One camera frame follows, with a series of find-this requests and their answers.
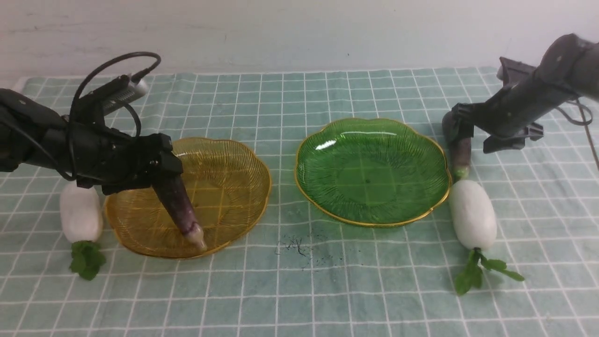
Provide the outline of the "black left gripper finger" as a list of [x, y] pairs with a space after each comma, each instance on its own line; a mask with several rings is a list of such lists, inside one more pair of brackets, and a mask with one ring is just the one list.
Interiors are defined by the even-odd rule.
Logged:
[[102, 184], [102, 193], [112, 195], [123, 190], [146, 189], [157, 183], [180, 177], [183, 164], [179, 159], [154, 159], [141, 165], [132, 175], [116, 183]]
[[140, 157], [142, 162], [163, 162], [173, 155], [173, 142], [170, 136], [152, 133], [140, 137]]

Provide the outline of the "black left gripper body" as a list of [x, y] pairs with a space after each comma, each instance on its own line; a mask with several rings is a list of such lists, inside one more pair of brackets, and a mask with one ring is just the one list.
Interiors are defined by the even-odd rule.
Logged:
[[116, 183], [141, 167], [140, 137], [104, 125], [62, 123], [58, 129], [58, 173], [78, 186]]

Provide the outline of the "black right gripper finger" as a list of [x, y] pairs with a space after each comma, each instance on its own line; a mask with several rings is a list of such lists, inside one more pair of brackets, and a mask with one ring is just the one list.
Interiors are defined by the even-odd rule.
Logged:
[[456, 104], [442, 119], [445, 141], [461, 141], [474, 136], [473, 113], [478, 104]]
[[545, 130], [541, 124], [532, 123], [526, 126], [513, 136], [488, 136], [483, 142], [483, 153], [491, 154], [494, 152], [507, 150], [521, 150], [526, 146], [526, 139], [538, 141], [545, 136]]

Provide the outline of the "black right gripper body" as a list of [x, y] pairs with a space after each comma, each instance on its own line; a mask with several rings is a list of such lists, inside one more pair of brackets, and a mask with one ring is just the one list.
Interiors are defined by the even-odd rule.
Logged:
[[506, 139], [574, 98], [574, 92], [538, 77], [527, 77], [501, 88], [473, 111], [473, 124], [488, 134]]

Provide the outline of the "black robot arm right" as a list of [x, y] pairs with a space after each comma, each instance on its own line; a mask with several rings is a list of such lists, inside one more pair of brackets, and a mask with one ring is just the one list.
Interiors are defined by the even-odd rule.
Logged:
[[505, 57], [497, 78], [502, 88], [482, 103], [457, 104], [443, 119], [447, 143], [473, 137], [475, 128], [488, 133], [486, 154], [522, 149], [526, 140], [540, 140], [538, 120], [580, 97], [598, 100], [599, 47], [576, 34], [557, 38], [538, 66]]

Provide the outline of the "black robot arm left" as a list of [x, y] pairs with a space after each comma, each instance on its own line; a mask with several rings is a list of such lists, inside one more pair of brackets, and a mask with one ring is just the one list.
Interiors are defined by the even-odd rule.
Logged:
[[21, 164], [54, 170], [103, 194], [150, 188], [181, 176], [169, 136], [131, 136], [105, 124], [101, 108], [62, 117], [14, 90], [1, 90], [1, 171]]

